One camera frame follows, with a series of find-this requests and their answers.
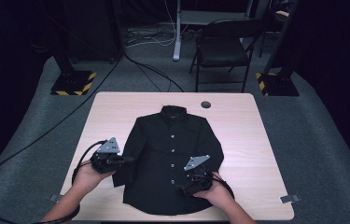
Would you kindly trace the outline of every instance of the chair seat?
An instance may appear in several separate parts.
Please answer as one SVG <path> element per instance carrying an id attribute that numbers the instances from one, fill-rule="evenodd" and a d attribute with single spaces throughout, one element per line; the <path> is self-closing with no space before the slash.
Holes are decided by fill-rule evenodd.
<path id="1" fill-rule="evenodd" d="M 206 38 L 198 56 L 201 67 L 247 66 L 249 61 L 239 38 Z"/>

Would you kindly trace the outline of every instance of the table clip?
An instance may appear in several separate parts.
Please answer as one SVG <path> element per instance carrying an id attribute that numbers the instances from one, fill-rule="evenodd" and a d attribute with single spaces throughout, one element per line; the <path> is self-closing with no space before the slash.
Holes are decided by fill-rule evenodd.
<path id="1" fill-rule="evenodd" d="M 59 194 L 59 195 L 52 194 L 49 200 L 57 203 L 62 197 L 63 197 L 62 194 Z"/>
<path id="2" fill-rule="evenodd" d="M 282 203 L 296 203 L 300 200 L 301 198 L 298 195 L 287 195 L 287 196 L 280 197 L 280 201 Z"/>

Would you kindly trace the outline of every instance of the desk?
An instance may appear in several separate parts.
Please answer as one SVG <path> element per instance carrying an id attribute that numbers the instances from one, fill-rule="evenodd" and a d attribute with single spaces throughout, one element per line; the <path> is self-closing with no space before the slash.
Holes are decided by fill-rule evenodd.
<path id="1" fill-rule="evenodd" d="M 245 13 L 242 13 L 181 10 L 181 0 L 177 0 L 174 61 L 180 60 L 181 24 L 207 25 L 209 22 L 221 19 L 242 19 L 250 12 L 253 0 L 248 1 L 247 10 Z"/>
<path id="2" fill-rule="evenodd" d="M 208 109 L 202 101 L 211 103 Z M 136 118 L 159 113 L 163 105 L 184 106 L 188 113 L 207 118 L 220 141 L 224 162 L 219 172 L 235 193 L 236 201 L 257 220 L 289 220 L 294 217 L 282 176 L 265 132 L 259 110 L 247 93 L 198 92 L 99 92 L 93 102 L 61 194 L 71 187 L 71 177 L 79 159 L 93 143 L 116 137 L 119 148 Z M 86 159 L 96 150 L 91 150 Z M 109 177 L 81 202 L 74 220 L 100 221 L 212 221 L 227 220 L 210 207 L 198 213 L 154 216 L 122 203 L 123 186 L 114 188 Z"/>

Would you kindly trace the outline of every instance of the wooden table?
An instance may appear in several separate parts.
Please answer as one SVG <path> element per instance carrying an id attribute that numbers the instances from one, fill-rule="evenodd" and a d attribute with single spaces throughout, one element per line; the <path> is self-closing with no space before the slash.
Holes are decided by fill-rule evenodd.
<path id="1" fill-rule="evenodd" d="M 208 101 L 211 107 L 201 107 Z M 91 107 L 61 194 L 71 186 L 71 176 L 85 150 L 93 143 L 116 137 L 119 148 L 136 118 L 158 113 L 164 105 L 184 106 L 188 113 L 207 118 L 220 141 L 224 162 L 219 172 L 235 193 L 236 201 L 255 220 L 289 220 L 292 205 L 281 203 L 287 195 L 259 110 L 251 94 L 198 92 L 99 92 Z M 93 148 L 86 156 L 97 149 Z M 123 186 L 114 188 L 111 177 L 81 203 L 75 220 L 100 221 L 212 221 L 227 220 L 215 207 L 180 216 L 154 216 L 122 203 Z"/>

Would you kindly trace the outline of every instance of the button-up shirt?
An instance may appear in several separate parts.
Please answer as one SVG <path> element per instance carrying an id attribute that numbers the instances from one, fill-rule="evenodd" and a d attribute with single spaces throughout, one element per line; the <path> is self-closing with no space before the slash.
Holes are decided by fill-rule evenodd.
<path id="1" fill-rule="evenodd" d="M 207 119 L 180 106 L 164 106 L 160 113 L 136 119 L 123 149 L 136 163 L 113 175 L 114 186 L 125 184 L 123 202 L 154 215 L 189 214 L 212 206 L 207 200 L 186 197 L 184 167 L 190 157 L 209 155 L 218 172 L 224 155 Z"/>

